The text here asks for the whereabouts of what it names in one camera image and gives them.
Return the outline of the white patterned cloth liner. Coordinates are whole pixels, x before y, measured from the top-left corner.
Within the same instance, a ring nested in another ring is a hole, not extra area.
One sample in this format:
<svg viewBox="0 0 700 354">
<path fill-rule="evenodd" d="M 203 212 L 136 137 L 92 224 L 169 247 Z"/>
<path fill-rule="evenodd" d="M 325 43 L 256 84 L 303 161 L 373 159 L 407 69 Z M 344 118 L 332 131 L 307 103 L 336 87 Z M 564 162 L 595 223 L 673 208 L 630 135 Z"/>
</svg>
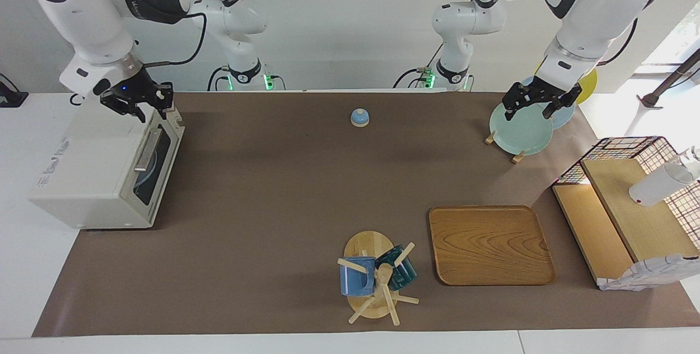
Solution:
<svg viewBox="0 0 700 354">
<path fill-rule="evenodd" d="M 641 291 L 660 287 L 700 274 L 700 256 L 679 254 L 654 257 L 633 264 L 617 279 L 598 278 L 600 290 Z"/>
</svg>

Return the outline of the pale green plate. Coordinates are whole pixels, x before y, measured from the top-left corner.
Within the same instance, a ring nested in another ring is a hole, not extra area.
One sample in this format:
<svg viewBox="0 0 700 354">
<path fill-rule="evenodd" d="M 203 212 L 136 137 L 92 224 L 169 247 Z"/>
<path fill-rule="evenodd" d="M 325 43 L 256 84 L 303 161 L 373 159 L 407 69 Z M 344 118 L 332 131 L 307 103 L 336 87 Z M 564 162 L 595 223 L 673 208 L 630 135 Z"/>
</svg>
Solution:
<svg viewBox="0 0 700 354">
<path fill-rule="evenodd" d="M 543 117 L 543 107 L 535 104 L 505 117 L 503 104 L 497 105 L 489 120 L 489 130 L 500 149 L 513 155 L 533 155 L 544 150 L 552 139 L 553 123 Z"/>
</svg>

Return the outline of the dark metal pole stand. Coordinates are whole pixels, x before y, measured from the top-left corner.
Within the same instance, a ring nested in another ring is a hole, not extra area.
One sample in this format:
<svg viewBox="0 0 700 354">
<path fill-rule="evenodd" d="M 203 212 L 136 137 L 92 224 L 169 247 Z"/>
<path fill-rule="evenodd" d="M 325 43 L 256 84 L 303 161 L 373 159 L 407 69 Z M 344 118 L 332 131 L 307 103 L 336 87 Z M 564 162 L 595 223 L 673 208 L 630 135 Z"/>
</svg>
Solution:
<svg viewBox="0 0 700 354">
<path fill-rule="evenodd" d="M 698 62 L 700 62 L 700 48 L 697 48 L 697 50 L 695 50 L 695 52 L 693 52 L 692 55 L 687 58 L 687 60 L 681 63 L 675 72 L 670 74 L 667 79 L 665 79 L 655 90 L 653 90 L 653 92 L 650 92 L 643 97 L 637 96 L 641 107 L 652 110 L 662 109 L 662 107 L 658 106 L 657 103 L 663 93 L 668 89 L 675 87 L 675 85 L 680 85 L 681 82 L 678 83 L 678 80 L 682 77 L 686 76 L 686 80 L 690 79 L 692 77 L 690 70 L 697 66 Z"/>
</svg>

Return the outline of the glass toaster oven door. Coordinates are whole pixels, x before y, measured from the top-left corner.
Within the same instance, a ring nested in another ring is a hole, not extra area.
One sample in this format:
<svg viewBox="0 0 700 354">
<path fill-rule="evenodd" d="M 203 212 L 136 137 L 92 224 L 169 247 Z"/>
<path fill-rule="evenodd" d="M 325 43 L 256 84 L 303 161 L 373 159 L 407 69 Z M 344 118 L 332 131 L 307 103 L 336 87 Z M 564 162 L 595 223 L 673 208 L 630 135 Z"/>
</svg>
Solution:
<svg viewBox="0 0 700 354">
<path fill-rule="evenodd" d="M 158 112 L 153 112 L 147 122 L 140 126 L 138 144 L 132 161 L 126 167 L 124 183 L 119 193 L 122 206 L 116 217 L 117 229 L 147 229 L 153 226 L 184 129 L 182 115 L 175 107 L 168 110 L 165 120 Z M 158 155 L 153 175 L 134 190 L 138 174 L 145 170 L 155 150 Z"/>
</svg>

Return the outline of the brown wooden tray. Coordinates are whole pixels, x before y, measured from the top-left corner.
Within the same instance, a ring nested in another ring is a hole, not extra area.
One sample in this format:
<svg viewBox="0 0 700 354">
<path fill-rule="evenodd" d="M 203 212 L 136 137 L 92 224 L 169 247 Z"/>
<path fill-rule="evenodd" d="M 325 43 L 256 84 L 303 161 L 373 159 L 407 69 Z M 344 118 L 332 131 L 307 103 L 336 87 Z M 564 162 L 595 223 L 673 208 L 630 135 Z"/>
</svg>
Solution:
<svg viewBox="0 0 700 354">
<path fill-rule="evenodd" d="M 438 281 L 447 286 L 549 285 L 557 272 L 527 205 L 433 207 L 428 227 Z"/>
</svg>

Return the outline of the wooden mug tree stand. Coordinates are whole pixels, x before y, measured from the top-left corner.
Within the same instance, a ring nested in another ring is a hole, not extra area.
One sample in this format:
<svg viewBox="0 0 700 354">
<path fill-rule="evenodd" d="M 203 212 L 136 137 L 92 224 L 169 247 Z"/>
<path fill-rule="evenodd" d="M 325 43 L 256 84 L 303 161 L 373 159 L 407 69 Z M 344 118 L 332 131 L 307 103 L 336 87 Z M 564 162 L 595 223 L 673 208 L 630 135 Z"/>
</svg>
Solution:
<svg viewBox="0 0 700 354">
<path fill-rule="evenodd" d="M 346 266 L 355 271 L 364 272 L 367 274 L 367 269 L 358 264 L 343 260 L 343 257 L 359 257 L 379 256 L 392 249 L 395 246 L 390 239 L 377 231 L 361 231 L 348 240 L 343 250 L 343 256 L 337 260 L 340 266 Z M 408 245 L 403 245 L 404 250 L 394 262 L 394 266 L 399 266 L 402 260 L 409 257 L 415 245 L 410 242 Z M 400 319 L 396 311 L 397 303 L 418 304 L 419 300 L 413 297 L 406 297 L 400 294 L 400 290 L 392 291 L 388 288 L 388 281 L 393 273 L 393 267 L 390 264 L 381 264 L 378 269 L 375 269 L 375 289 L 374 293 L 364 297 L 346 297 L 348 304 L 353 309 L 353 315 L 348 319 L 348 323 L 354 324 L 361 317 L 368 319 L 379 319 L 381 317 L 390 316 L 393 325 L 399 326 Z"/>
</svg>

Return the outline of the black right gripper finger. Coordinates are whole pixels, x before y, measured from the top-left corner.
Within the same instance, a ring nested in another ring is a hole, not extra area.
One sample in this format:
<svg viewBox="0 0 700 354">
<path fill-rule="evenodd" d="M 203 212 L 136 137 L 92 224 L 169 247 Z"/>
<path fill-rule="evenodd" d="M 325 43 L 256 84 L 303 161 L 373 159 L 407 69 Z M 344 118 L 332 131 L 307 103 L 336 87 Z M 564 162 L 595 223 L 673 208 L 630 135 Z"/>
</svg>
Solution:
<svg viewBox="0 0 700 354">
<path fill-rule="evenodd" d="M 156 110 L 160 117 L 167 119 L 168 110 L 173 106 L 173 83 L 156 84 Z"/>
<path fill-rule="evenodd" d="M 123 101 L 117 95 L 102 95 L 102 105 L 120 115 L 132 115 L 145 124 L 145 114 L 134 102 Z"/>
</svg>

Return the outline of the brown table mat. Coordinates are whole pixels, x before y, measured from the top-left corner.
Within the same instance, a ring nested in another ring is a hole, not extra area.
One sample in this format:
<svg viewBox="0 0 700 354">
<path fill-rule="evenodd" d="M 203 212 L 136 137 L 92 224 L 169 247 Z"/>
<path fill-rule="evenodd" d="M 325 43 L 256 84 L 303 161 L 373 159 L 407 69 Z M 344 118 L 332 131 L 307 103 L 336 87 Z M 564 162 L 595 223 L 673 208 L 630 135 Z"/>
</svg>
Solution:
<svg viewBox="0 0 700 354">
<path fill-rule="evenodd" d="M 81 231 L 33 336 L 328 333 L 339 266 L 365 230 L 415 243 L 400 331 L 698 327 L 679 283 L 597 288 L 550 191 L 596 142 L 581 112 L 520 164 L 483 142 L 498 93 L 178 93 L 186 127 L 152 229 Z M 355 127 L 352 110 L 369 112 Z M 542 286 L 448 287 L 428 212 L 527 205 L 557 272 Z"/>
</svg>

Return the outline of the blue mug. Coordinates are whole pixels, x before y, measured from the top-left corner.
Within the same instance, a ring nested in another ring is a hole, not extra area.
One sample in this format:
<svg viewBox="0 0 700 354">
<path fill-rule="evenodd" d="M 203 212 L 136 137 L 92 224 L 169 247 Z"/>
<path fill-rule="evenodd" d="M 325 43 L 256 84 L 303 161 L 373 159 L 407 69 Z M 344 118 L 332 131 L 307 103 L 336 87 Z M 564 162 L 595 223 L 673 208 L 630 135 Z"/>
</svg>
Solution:
<svg viewBox="0 0 700 354">
<path fill-rule="evenodd" d="M 343 257 L 345 261 L 358 264 L 367 269 L 364 272 L 355 271 L 346 266 L 340 266 L 340 291 L 346 297 L 364 297 L 374 293 L 375 289 L 375 257 Z"/>
</svg>

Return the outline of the black clamp device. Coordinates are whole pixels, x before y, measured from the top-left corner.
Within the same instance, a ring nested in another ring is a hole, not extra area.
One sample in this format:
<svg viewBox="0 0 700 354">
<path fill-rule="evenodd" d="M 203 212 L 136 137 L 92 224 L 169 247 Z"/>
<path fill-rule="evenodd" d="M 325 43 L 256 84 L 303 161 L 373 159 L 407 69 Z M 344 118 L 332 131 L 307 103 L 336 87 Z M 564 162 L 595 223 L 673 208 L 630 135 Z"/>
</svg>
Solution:
<svg viewBox="0 0 700 354">
<path fill-rule="evenodd" d="M 21 91 L 11 79 L 0 72 L 0 108 L 18 108 L 29 94 Z"/>
</svg>

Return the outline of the wooden plate rack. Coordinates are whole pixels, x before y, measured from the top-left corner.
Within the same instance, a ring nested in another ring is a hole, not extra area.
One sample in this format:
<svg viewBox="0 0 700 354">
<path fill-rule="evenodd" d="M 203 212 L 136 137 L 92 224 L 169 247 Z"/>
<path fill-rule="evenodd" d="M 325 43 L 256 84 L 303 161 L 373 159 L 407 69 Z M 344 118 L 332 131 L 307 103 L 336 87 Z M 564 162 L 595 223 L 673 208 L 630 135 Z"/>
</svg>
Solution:
<svg viewBox="0 0 700 354">
<path fill-rule="evenodd" d="M 505 140 L 500 137 L 498 130 L 492 130 L 490 134 L 486 137 L 483 142 L 487 146 L 497 146 L 501 150 L 504 150 L 508 154 L 512 155 L 511 163 L 516 165 L 523 160 L 525 157 L 525 150 L 521 150 L 517 154 L 514 152 L 514 148 L 510 146 Z"/>
</svg>

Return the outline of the dark green mug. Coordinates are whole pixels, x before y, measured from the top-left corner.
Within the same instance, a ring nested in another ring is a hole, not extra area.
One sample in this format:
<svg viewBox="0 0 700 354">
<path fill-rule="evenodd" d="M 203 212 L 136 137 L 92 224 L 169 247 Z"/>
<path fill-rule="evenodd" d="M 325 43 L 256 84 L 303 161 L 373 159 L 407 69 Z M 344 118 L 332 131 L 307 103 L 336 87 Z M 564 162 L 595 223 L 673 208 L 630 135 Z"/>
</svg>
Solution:
<svg viewBox="0 0 700 354">
<path fill-rule="evenodd" d="M 399 266 L 394 266 L 394 262 L 403 252 L 404 247 L 399 244 L 392 249 L 380 255 L 375 260 L 375 269 L 378 269 L 381 264 L 390 264 L 393 267 L 393 273 L 388 281 L 388 288 L 392 291 L 398 291 L 407 287 L 417 278 L 417 272 L 409 257 L 402 260 Z"/>
</svg>

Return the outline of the pale blue racked plate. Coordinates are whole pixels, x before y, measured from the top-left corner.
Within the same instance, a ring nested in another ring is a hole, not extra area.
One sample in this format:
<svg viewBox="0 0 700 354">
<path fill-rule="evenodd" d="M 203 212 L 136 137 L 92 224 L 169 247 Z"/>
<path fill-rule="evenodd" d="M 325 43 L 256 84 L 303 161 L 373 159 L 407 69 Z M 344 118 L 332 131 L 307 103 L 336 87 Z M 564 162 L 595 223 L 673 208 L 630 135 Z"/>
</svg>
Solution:
<svg viewBox="0 0 700 354">
<path fill-rule="evenodd" d="M 530 85 L 533 79 L 534 76 L 530 76 L 527 79 L 524 79 L 522 83 L 523 85 Z M 542 102 L 535 105 L 540 107 L 540 110 L 544 111 L 549 103 Z M 575 113 L 576 105 L 576 102 L 573 102 L 570 107 L 562 107 L 553 113 L 553 115 L 550 117 L 550 122 L 552 122 L 554 130 L 558 130 L 558 128 L 565 126 L 565 124 L 572 119 L 573 114 Z"/>
</svg>

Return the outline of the light blue round plate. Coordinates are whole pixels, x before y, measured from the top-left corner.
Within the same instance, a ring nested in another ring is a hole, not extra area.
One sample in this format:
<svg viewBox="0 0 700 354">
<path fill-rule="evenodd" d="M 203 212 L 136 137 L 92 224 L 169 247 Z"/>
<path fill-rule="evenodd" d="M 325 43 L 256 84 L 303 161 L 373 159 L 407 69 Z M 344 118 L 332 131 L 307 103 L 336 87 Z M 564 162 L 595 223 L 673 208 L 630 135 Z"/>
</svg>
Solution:
<svg viewBox="0 0 700 354">
<path fill-rule="evenodd" d="M 134 190 L 137 190 L 138 187 L 142 186 L 142 184 L 144 184 L 145 182 L 147 182 L 150 179 L 150 177 L 153 175 L 153 172 L 155 171 L 155 165 L 156 165 L 157 161 L 158 161 L 158 151 L 155 150 L 151 154 L 150 160 L 149 160 L 145 170 L 138 174 L 137 179 L 135 181 L 135 184 L 133 185 Z"/>
</svg>

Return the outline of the wooden shelf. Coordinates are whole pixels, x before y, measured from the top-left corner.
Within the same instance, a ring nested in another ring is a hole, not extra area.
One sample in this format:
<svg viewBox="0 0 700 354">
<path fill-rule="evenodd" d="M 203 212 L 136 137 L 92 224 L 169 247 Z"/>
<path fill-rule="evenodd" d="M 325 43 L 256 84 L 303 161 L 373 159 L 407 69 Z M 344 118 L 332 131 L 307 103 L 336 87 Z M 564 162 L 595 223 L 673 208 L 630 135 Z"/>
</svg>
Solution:
<svg viewBox="0 0 700 354">
<path fill-rule="evenodd" d="M 590 184 L 552 190 L 596 283 L 617 279 L 649 258 L 700 256 L 667 205 L 644 207 L 630 198 L 629 188 L 645 177 L 636 160 L 583 160 L 581 165 Z"/>
</svg>

